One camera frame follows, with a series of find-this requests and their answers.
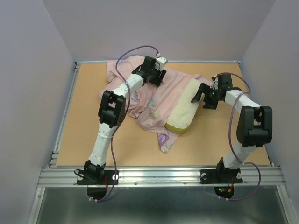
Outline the pink cartoon pillowcase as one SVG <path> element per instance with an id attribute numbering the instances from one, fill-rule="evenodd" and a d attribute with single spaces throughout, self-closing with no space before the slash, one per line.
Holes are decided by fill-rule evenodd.
<path id="1" fill-rule="evenodd" d="M 120 63 L 107 61 L 108 85 L 100 91 L 100 95 L 106 90 L 111 91 L 120 86 L 123 79 L 128 79 L 131 72 L 143 61 L 143 56 L 130 56 Z M 193 88 L 190 96 L 193 98 L 201 83 L 211 85 L 211 82 L 202 75 L 188 75 L 167 68 L 159 87 L 145 84 L 132 92 L 131 99 L 126 101 L 129 105 L 129 115 L 135 118 L 136 123 L 145 131 L 157 133 L 160 150 L 163 153 L 168 153 L 179 137 L 178 133 L 166 128 L 171 112 L 188 87 Z"/>

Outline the cream yellow pillow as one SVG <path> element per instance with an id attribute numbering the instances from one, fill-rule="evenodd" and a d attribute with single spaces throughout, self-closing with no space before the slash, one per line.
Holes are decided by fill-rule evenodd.
<path id="1" fill-rule="evenodd" d="M 191 102 L 200 84 L 199 80 L 191 79 L 184 89 L 180 88 L 178 90 L 179 98 L 165 124 L 168 130 L 178 134 L 185 133 L 188 130 L 201 102 L 201 98 L 195 103 Z"/>

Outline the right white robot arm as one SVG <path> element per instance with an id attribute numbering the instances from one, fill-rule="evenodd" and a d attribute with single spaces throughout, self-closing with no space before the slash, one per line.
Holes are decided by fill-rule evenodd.
<path id="1" fill-rule="evenodd" d="M 204 109 L 215 110 L 218 102 L 232 106 L 232 112 L 239 113 L 235 144 L 229 139 L 230 152 L 217 163 L 216 169 L 202 169 L 200 183 L 216 184 L 242 182 L 241 165 L 257 148 L 272 140 L 272 108 L 262 106 L 247 97 L 246 92 L 232 84 L 232 73 L 219 73 L 212 77 L 212 84 L 202 83 L 192 103 L 203 99 Z"/>

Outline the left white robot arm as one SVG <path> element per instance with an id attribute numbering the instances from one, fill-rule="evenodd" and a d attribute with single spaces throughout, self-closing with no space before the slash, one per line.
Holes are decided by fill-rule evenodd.
<path id="1" fill-rule="evenodd" d="M 98 112 L 99 131 L 93 151 L 84 164 L 84 178 L 94 184 L 103 181 L 109 144 L 126 117 L 131 94 L 147 83 L 159 86 L 166 74 L 164 66 L 167 63 L 168 60 L 159 54 L 155 58 L 146 56 L 143 63 L 125 78 L 118 69 L 119 61 L 116 62 L 115 70 L 123 83 L 112 91 L 103 92 Z"/>

